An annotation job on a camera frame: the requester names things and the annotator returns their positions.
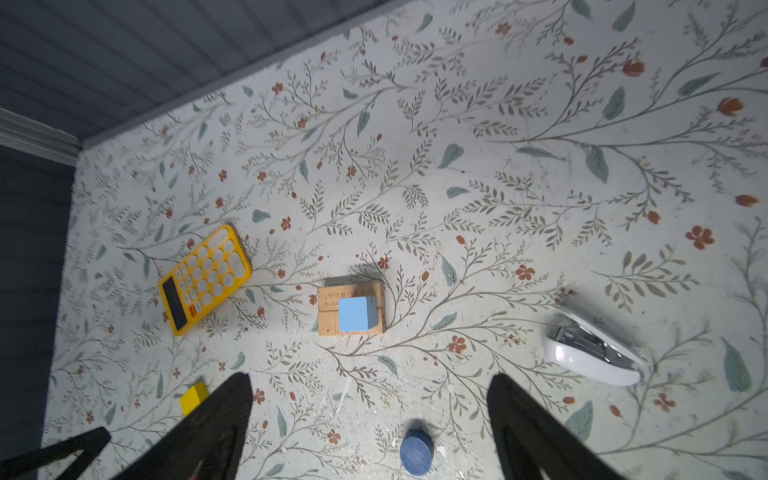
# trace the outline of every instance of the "blue cube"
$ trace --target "blue cube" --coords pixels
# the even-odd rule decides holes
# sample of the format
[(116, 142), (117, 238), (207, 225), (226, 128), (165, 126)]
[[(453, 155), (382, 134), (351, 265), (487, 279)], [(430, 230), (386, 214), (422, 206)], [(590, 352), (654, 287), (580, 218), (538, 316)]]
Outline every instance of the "blue cube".
[(379, 325), (376, 296), (354, 296), (339, 299), (339, 330), (367, 332)]

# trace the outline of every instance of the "yellow cube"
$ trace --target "yellow cube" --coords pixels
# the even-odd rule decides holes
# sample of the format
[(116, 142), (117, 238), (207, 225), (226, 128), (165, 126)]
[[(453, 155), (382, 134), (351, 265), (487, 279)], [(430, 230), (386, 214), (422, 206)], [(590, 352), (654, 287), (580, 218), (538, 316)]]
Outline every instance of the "yellow cube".
[(181, 402), (181, 410), (184, 412), (184, 416), (189, 415), (192, 410), (195, 410), (203, 400), (208, 398), (208, 388), (205, 383), (196, 383), (189, 392), (185, 393), (179, 402)]

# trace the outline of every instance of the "calculator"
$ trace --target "calculator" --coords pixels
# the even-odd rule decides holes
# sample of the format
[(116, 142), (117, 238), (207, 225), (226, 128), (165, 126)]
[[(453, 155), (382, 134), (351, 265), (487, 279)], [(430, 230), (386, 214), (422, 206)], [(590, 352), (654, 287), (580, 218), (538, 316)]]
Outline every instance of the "calculator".
[(174, 335), (184, 335), (250, 278), (235, 230), (224, 225), (180, 261), (158, 285)]

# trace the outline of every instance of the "white stapler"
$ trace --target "white stapler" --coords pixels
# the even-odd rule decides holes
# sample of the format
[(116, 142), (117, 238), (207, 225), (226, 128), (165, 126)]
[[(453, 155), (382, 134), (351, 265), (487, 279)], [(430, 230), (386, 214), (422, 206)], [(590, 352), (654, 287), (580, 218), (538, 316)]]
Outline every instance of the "white stapler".
[(560, 327), (554, 339), (545, 337), (547, 360), (611, 385), (629, 386), (640, 381), (640, 373), (632, 366), (644, 365), (644, 359), (576, 312), (564, 307), (560, 307), (560, 311), (574, 320), (579, 329)]

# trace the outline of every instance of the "gray paneled wall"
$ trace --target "gray paneled wall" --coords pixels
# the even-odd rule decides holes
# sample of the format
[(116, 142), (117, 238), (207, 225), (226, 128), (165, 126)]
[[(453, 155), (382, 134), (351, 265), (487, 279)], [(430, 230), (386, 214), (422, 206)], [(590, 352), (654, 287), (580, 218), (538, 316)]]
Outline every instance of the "gray paneled wall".
[(0, 147), (0, 460), (40, 448), (73, 176)]
[(386, 2), (3, 2), (0, 107), (83, 139)]

